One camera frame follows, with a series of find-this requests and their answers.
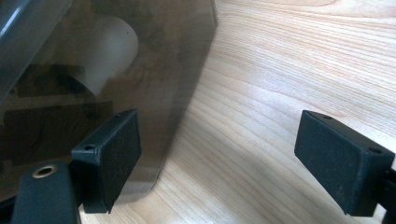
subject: black clamp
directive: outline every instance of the black clamp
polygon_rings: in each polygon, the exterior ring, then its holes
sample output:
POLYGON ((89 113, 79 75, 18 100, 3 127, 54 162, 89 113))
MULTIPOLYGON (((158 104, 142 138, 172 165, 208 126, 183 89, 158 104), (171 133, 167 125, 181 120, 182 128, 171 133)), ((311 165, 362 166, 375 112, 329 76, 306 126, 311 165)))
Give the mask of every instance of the black clamp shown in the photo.
POLYGON ((329 116, 303 111, 294 153, 344 213, 396 223, 395 154, 329 116))
POLYGON ((23 175, 18 195, 0 204, 0 222, 80 223, 110 212, 142 153, 137 110, 105 122, 72 150, 72 162, 49 162, 23 175))

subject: screw hole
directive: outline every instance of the screw hole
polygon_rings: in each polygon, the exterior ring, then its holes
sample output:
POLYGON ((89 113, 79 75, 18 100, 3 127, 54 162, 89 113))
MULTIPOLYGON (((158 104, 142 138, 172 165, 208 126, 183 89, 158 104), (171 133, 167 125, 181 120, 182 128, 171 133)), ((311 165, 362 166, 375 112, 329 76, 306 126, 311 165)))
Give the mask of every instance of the screw hole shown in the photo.
POLYGON ((87 151, 88 150, 92 150, 94 148, 95 148, 95 145, 87 145, 87 146, 84 147, 84 149, 87 150, 87 151))
POLYGON ((33 172, 33 177, 36 179, 47 177, 55 173, 56 170, 57 168, 54 165, 43 166, 33 172))
POLYGON ((369 147, 369 151, 374 152, 375 154, 381 154, 382 150, 374 147, 369 147))

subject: wood grain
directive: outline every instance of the wood grain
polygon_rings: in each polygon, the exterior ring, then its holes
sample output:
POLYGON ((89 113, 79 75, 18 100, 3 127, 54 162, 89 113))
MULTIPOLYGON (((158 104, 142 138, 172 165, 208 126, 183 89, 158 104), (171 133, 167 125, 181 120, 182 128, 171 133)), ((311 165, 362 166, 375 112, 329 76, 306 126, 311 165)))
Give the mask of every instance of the wood grain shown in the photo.
POLYGON ((396 3, 217 0, 219 26, 159 181, 86 223, 378 223, 294 157, 303 109, 396 151, 396 3))

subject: light wooden table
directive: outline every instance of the light wooden table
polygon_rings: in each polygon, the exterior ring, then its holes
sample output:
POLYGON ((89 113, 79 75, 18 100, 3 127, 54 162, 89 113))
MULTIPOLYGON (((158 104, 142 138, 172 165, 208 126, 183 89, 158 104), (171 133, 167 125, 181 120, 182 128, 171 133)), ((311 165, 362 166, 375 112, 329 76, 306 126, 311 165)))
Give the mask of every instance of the light wooden table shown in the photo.
POLYGON ((295 158, 303 109, 396 151, 396 2, 217 0, 219 26, 159 181, 85 223, 378 223, 295 158))

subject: metal grommet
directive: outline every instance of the metal grommet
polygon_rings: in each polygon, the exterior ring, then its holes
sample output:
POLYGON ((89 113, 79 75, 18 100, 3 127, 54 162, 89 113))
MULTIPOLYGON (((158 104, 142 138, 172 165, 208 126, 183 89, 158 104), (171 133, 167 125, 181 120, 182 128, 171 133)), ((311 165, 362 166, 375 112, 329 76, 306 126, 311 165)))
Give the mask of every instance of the metal grommet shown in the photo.
POLYGON ((35 170, 32 177, 36 179, 44 178, 55 173, 57 169, 58 168, 55 165, 46 165, 35 170))

